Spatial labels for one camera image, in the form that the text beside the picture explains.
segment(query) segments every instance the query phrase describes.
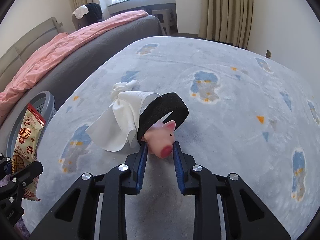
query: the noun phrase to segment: white wall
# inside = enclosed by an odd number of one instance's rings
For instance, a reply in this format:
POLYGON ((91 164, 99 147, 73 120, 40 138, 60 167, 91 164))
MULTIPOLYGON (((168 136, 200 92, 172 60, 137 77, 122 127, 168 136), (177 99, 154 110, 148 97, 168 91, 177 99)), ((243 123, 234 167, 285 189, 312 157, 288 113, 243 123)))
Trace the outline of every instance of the white wall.
POLYGON ((0 57, 24 34, 50 17, 63 23, 63 31, 75 31, 69 0, 15 0, 0 24, 0 57))
POLYGON ((199 34, 202 0, 176 0, 179 33, 199 34))
POLYGON ((320 92, 320 22, 306 0, 253 0, 248 50, 301 74, 320 92))

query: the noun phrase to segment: purple fabric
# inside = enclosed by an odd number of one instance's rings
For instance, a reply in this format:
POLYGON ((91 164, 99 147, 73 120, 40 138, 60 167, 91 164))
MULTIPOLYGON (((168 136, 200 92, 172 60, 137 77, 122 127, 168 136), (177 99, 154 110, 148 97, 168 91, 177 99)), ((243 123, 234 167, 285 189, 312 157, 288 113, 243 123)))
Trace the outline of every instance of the purple fabric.
MULTIPOLYGON (((10 181, 10 175, 5 176, 2 180, 0 180, 0 187, 3 187, 8 184, 10 181)), ((26 228, 22 217, 18 220, 18 222, 14 225, 14 229, 17 231, 18 235, 22 239, 29 239, 30 233, 28 229, 26 228)))

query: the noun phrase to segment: snack wrapper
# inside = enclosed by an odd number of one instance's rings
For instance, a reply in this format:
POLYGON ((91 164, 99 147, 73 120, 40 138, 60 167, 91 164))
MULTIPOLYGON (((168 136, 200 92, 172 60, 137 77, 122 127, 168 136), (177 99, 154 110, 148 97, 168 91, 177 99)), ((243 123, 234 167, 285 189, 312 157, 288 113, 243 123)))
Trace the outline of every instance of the snack wrapper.
MULTIPOLYGON (((27 105, 27 111, 24 115, 18 138, 14 147, 12 158, 12 174, 23 169, 31 162, 36 161, 36 146, 45 125, 45 120, 31 105, 27 105)), ((23 198, 32 201, 40 201, 36 197, 36 188, 39 176, 33 182, 24 188, 23 198)))

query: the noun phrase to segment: white towel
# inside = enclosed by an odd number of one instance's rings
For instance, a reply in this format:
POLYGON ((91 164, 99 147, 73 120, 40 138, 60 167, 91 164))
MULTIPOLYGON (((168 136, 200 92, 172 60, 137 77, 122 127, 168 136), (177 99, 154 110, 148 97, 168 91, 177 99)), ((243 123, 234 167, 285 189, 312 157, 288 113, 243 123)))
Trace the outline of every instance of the white towel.
POLYGON ((112 87, 111 105, 86 130, 99 147, 117 152, 128 141, 131 147, 137 145, 141 111, 160 96, 152 92, 131 91, 138 84, 137 80, 132 80, 129 83, 116 83, 112 87))
POLYGON ((81 19, 85 14, 89 13, 88 8, 85 5, 81 5, 75 11, 73 14, 76 16, 77 19, 81 19))

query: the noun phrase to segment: pink pig toy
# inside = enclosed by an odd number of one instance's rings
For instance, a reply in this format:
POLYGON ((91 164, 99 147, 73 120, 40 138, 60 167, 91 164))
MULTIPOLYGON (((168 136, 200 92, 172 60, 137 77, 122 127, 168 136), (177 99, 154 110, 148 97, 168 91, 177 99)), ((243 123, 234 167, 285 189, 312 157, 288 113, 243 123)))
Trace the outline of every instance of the pink pig toy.
POLYGON ((175 121, 169 121, 165 124, 158 121, 151 126, 142 138, 148 144, 148 152, 161 159, 168 157, 172 153, 172 145, 175 141, 173 134, 175 128, 175 121))

